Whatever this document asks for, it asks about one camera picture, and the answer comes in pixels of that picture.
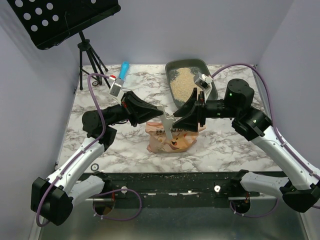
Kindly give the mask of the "dark green litter tray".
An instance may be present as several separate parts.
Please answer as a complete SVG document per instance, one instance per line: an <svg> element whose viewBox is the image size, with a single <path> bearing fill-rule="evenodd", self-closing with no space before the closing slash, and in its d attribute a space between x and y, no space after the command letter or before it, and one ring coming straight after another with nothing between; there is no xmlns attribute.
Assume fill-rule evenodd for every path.
<svg viewBox="0 0 320 240"><path fill-rule="evenodd" d="M167 63L165 66L166 78L167 78L167 82L169 84L169 89L171 92L173 102L177 108L180 108L185 102L180 102L174 98L174 95L173 95L173 92L172 92L171 86L170 86L170 80L172 79L172 76L173 76L173 70L176 70L179 68L190 68L194 74L200 72L200 73L205 74L207 76L210 75L210 71L209 71L206 63L201 59L197 59L197 58L181 59L181 60L175 60L175 61L171 61L171 62Z"/></svg>

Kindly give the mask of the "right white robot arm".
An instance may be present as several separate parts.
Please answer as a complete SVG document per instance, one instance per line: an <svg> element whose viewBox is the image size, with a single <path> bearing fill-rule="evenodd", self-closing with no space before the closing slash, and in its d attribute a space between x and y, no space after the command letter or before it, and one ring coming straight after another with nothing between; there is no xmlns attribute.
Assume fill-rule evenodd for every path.
<svg viewBox="0 0 320 240"><path fill-rule="evenodd" d="M173 115L175 129L197 132L206 119L229 118L231 126L247 141L263 150L284 172L284 177L240 170L230 181L235 197L257 192L281 198L291 209L304 213L320 199L320 181L293 158L276 136L272 120L252 106L255 91L239 78L230 80L223 99L205 100L203 92L193 91L188 101Z"/></svg>

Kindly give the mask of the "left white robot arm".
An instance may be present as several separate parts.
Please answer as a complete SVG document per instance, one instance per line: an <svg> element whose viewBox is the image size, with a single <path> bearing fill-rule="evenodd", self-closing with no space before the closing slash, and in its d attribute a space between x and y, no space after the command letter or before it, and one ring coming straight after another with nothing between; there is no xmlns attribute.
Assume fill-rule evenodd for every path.
<svg viewBox="0 0 320 240"><path fill-rule="evenodd" d="M82 129L87 136L79 149L47 178L38 177L32 183L30 208L36 214L36 224L46 226L46 222L40 222L44 218L59 226L81 202L95 195L107 197L111 185L99 174L83 181L79 178L113 144L117 130L111 126L128 120L135 127L163 114L162 107L141 100L132 91L126 92L119 104L85 112Z"/></svg>

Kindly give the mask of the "orange cat litter bag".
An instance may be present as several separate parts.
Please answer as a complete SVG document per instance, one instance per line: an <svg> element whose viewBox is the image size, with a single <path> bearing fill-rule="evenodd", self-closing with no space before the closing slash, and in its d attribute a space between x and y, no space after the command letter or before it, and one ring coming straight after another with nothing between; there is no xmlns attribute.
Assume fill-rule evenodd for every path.
<svg viewBox="0 0 320 240"><path fill-rule="evenodd" d="M186 152L197 142L199 133L206 129L206 126L199 126L198 132L184 129L171 129L172 139L168 139L162 123L147 122L145 132L149 134L147 150L151 153L181 153Z"/></svg>

